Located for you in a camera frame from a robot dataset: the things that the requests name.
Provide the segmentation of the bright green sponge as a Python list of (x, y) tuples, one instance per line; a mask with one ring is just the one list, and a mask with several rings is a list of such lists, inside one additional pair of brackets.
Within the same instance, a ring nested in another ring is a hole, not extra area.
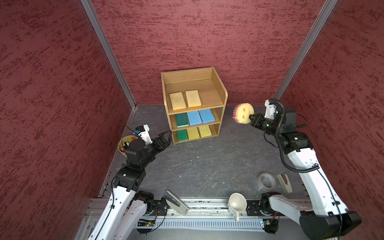
[(189, 140), (187, 130), (178, 130), (176, 131), (176, 134), (178, 142), (184, 142)]

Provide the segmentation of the dark green sponge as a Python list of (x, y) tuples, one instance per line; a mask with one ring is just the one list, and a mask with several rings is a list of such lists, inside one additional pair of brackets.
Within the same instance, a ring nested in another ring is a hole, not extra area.
[(183, 127), (189, 126), (187, 113), (176, 114), (175, 119), (176, 119), (177, 128), (183, 128)]

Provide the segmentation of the light blue sponge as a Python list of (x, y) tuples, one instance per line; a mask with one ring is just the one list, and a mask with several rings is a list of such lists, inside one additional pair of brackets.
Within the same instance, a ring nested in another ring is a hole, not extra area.
[(216, 120), (211, 109), (200, 110), (199, 114), (203, 124), (211, 123)]
[(198, 111), (187, 112), (190, 126), (200, 125), (203, 123)]

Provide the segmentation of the yellow smiley face sponge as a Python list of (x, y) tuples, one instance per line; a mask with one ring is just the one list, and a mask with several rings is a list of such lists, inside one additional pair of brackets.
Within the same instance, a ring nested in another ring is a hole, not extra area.
[(233, 119), (238, 124), (249, 124), (251, 122), (250, 115), (254, 114), (253, 106), (249, 103), (243, 103), (234, 108)]

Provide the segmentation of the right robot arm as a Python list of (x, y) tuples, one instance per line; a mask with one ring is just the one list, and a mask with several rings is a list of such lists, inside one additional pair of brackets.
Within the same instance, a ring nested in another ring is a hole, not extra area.
[(297, 113), (284, 109), (273, 115), (249, 116), (251, 126), (274, 136), (283, 165), (300, 175), (310, 203), (297, 203), (277, 192), (264, 193), (259, 210), (264, 216), (281, 213), (300, 225), (311, 240), (339, 238), (362, 223), (357, 212), (352, 212), (329, 182), (320, 166), (309, 137), (297, 131)]

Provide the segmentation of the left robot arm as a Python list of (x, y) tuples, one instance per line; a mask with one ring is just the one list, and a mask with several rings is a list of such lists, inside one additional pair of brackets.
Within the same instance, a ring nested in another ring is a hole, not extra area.
[(154, 195), (139, 187), (146, 176), (145, 168), (171, 145), (172, 131), (151, 139), (144, 126), (136, 130), (139, 133), (134, 139), (122, 145), (126, 164), (112, 179), (111, 196), (90, 240), (125, 240), (144, 215), (157, 210)]

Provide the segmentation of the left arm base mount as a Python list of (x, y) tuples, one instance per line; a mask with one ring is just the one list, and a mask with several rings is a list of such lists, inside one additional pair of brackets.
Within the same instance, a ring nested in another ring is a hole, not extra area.
[(150, 203), (150, 206), (145, 213), (145, 216), (150, 216), (154, 218), (155, 216), (161, 216), (164, 217), (168, 213), (168, 209), (170, 206), (167, 204), (165, 198), (161, 198), (158, 200), (154, 200), (152, 203)]

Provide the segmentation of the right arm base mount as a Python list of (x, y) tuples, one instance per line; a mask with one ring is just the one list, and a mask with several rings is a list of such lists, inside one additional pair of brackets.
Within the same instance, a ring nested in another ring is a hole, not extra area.
[(264, 211), (260, 206), (260, 200), (247, 200), (247, 216), (248, 217), (284, 217), (283, 214), (279, 212)]

